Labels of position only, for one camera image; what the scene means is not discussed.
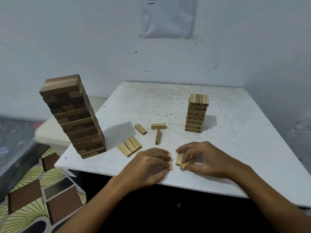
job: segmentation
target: paper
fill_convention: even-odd
[[[191,38],[196,0],[140,0],[145,38]]]

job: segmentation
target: floor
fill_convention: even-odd
[[[58,159],[48,148],[0,200],[0,233],[56,232],[85,204],[85,192],[54,167]]]

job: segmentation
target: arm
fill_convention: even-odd
[[[162,180],[168,172],[171,160],[168,151],[152,148],[137,155],[80,211],[73,215],[57,233],[95,233],[107,219],[114,207],[129,192],[153,185]],[[164,169],[151,174],[153,166]]]
[[[284,198],[254,170],[216,148],[209,142],[192,142],[179,147],[184,153],[182,163],[192,155],[202,155],[203,163],[189,164],[186,169],[208,176],[228,178],[238,184],[277,232],[310,232],[311,219]]]

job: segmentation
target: wall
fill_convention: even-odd
[[[293,149],[311,118],[310,19],[310,0],[198,0],[193,40],[139,39],[138,0],[1,0],[0,114],[50,117],[45,78],[76,73],[95,97],[121,81],[245,87]]]

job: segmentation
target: white table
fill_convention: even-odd
[[[185,117],[191,93],[207,94],[210,105],[202,133],[186,132]],[[166,123],[159,148],[173,158],[173,171],[162,184],[230,196],[247,197],[232,181],[192,172],[175,165],[175,149],[191,141],[212,144],[250,165],[268,184],[297,206],[311,207],[311,176],[245,89],[159,83],[123,82],[96,113],[107,152],[82,159],[72,145],[56,162],[62,169],[117,175],[134,158],[117,145],[134,135],[141,150],[155,147],[156,130],[150,124]],[[148,133],[135,128],[141,124]]]

